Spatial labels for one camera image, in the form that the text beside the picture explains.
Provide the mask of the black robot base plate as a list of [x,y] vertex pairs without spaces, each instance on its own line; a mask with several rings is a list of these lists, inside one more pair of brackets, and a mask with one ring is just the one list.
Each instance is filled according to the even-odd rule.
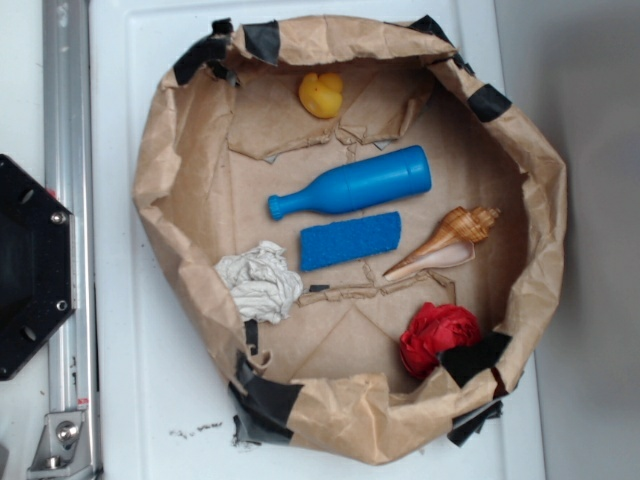
[[8,381],[73,313],[73,214],[1,156],[1,379]]

